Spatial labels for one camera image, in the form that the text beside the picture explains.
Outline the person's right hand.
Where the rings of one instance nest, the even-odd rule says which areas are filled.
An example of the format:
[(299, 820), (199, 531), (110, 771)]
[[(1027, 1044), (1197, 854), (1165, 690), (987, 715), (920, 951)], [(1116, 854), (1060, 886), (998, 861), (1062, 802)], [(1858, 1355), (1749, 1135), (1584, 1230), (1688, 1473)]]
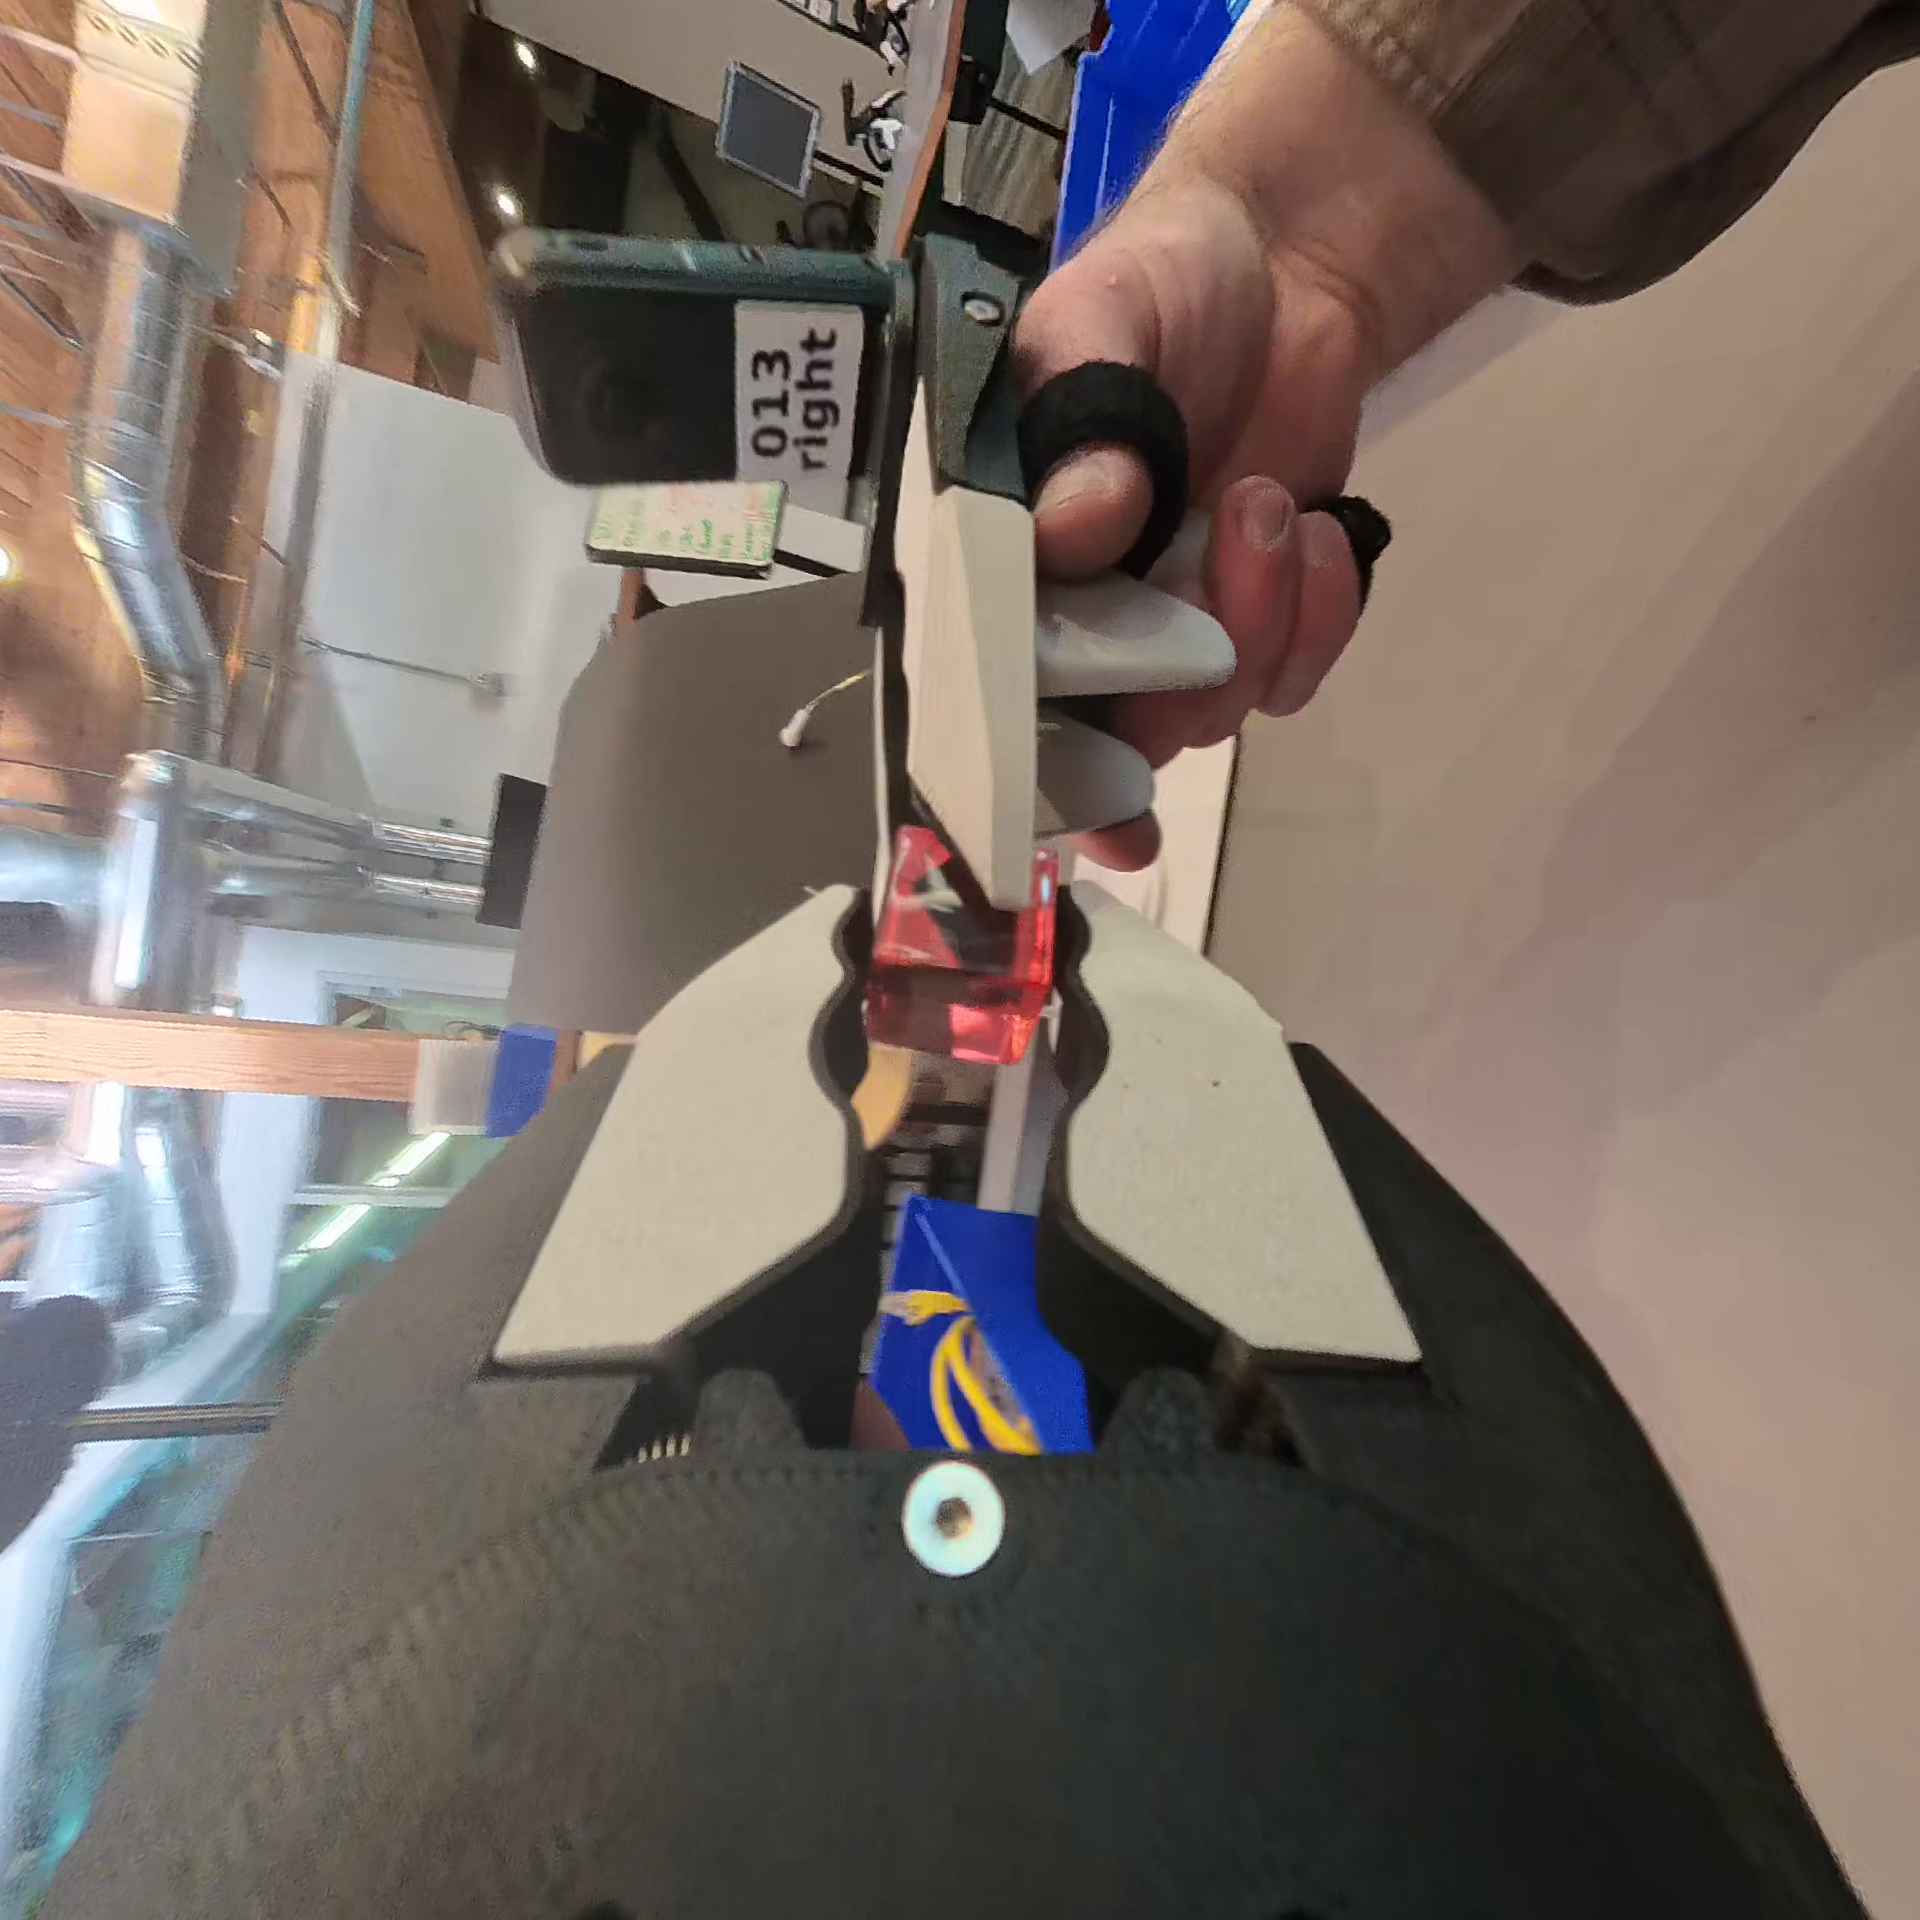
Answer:
[(1520, 257), (1426, 125), (1300, 4), (1275, 4), (1190, 95), (1112, 217), (1015, 333), (1021, 396), (1128, 366), (1179, 410), (1190, 518), (1157, 583), (1236, 652), (1202, 690), (1126, 695), (1149, 766), (1307, 706), (1352, 639), (1382, 534), (1349, 493), (1360, 406), (1504, 285)]

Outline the red transparent cube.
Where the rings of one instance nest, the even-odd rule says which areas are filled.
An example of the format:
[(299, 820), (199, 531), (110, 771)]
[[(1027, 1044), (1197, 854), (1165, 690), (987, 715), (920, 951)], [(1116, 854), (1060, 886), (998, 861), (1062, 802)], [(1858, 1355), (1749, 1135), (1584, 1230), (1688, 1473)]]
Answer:
[(1051, 996), (1058, 899), (1051, 847), (1034, 850), (1027, 900), (1002, 910), (936, 829), (898, 828), (872, 902), (868, 1042), (963, 1066), (1020, 1066)]

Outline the wooden beam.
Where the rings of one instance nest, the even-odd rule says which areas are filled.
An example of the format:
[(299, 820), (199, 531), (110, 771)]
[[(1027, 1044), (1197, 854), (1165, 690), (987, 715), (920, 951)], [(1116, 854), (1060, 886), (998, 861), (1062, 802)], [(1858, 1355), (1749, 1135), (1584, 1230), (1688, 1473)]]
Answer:
[(227, 1015), (3, 1013), (3, 1077), (38, 1086), (404, 1103), (415, 1090), (422, 1046), (406, 1034)]

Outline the blue plastic bin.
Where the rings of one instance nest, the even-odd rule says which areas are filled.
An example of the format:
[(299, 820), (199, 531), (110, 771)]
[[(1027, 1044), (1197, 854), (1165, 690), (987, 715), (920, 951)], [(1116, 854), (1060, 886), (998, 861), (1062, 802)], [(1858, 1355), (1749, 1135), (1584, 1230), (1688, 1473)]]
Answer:
[(1087, 1453), (1085, 1372), (1040, 1311), (1038, 1221), (907, 1195), (868, 1386), (916, 1451)]
[(1062, 265), (1126, 198), (1248, 7), (1098, 4), (1103, 35), (1075, 68), (1051, 267)]

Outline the silver metal pipes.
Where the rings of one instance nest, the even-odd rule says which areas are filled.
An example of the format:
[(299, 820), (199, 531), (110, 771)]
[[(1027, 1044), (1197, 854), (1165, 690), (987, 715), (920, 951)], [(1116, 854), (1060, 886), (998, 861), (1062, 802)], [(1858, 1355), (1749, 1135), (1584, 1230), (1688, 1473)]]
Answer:
[(349, 902), (476, 917), (484, 834), (383, 820), (179, 753), (126, 759), (112, 875), (190, 905)]

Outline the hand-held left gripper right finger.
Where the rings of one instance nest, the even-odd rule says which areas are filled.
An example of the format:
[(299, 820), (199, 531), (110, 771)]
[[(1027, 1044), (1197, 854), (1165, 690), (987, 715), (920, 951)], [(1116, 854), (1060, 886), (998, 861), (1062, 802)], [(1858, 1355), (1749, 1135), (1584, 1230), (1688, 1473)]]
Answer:
[(1090, 1372), (1199, 1359), (1410, 1370), (1420, 1340), (1279, 1022), (1109, 889), (1062, 899), (1066, 1114), (1046, 1315)]

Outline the small whiteboard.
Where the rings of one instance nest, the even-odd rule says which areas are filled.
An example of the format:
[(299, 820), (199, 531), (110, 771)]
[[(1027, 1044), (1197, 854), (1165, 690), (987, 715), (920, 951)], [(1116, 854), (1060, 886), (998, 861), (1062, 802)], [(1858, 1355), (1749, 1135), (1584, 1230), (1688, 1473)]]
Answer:
[(583, 550), (619, 569), (664, 569), (728, 580), (772, 574), (786, 485), (651, 483), (591, 493)]

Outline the black wall box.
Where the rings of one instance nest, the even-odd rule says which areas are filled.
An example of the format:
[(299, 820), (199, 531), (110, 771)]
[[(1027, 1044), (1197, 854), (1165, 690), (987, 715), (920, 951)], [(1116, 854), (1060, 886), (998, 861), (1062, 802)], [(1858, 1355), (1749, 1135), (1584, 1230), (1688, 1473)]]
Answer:
[(479, 927), (518, 930), (543, 825), (546, 785), (498, 774), (487, 861), (478, 883), (474, 921)]

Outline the small wall screen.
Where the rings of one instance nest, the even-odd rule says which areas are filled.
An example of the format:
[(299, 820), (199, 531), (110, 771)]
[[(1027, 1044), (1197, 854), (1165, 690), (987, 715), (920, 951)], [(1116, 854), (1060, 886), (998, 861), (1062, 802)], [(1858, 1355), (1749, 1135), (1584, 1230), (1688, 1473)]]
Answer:
[(715, 119), (723, 163), (802, 202), (820, 130), (822, 111), (811, 99), (748, 65), (726, 65)]

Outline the silver bent duct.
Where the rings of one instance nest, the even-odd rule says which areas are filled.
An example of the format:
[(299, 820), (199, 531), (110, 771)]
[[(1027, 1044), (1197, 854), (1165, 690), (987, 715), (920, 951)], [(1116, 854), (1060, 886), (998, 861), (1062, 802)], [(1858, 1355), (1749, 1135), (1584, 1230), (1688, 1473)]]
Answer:
[(67, 427), (76, 547), (141, 683), (144, 737), (208, 759), (224, 731), (224, 658), (179, 545), (175, 457), (199, 399), (208, 291), (156, 233), (102, 241), (100, 311)]

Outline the wooden board with black panel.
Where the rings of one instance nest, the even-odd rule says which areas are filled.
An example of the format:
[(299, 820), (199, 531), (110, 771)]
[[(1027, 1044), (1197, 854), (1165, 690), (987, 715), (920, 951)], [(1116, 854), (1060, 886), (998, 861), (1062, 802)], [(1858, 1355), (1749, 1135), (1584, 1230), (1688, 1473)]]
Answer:
[(619, 618), (559, 713), (510, 1019), (635, 1035), (880, 861), (854, 574)]

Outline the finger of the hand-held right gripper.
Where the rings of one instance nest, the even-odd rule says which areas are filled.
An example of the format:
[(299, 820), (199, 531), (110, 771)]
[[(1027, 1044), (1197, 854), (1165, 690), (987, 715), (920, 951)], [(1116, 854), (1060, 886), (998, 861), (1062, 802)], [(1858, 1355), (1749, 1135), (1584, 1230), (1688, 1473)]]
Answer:
[(904, 774), (990, 907), (1029, 900), (1038, 798), (1031, 513), (947, 486), (902, 503)]

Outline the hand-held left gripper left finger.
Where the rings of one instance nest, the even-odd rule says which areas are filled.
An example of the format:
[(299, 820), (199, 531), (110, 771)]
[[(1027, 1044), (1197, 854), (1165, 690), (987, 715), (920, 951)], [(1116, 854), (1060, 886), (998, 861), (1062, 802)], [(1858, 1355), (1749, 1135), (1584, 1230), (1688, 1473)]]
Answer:
[(495, 1333), (498, 1370), (663, 1357), (850, 1223), (860, 1134), (824, 1031), (867, 902), (822, 886), (637, 1034)]

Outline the person's right forearm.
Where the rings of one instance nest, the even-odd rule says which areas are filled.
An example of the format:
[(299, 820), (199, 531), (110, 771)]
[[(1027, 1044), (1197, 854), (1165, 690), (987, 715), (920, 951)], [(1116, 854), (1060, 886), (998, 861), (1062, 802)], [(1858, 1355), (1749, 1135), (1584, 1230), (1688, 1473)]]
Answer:
[(1520, 285), (1611, 303), (1779, 183), (1862, 83), (1918, 55), (1915, 2), (1307, 2), (1524, 254)]

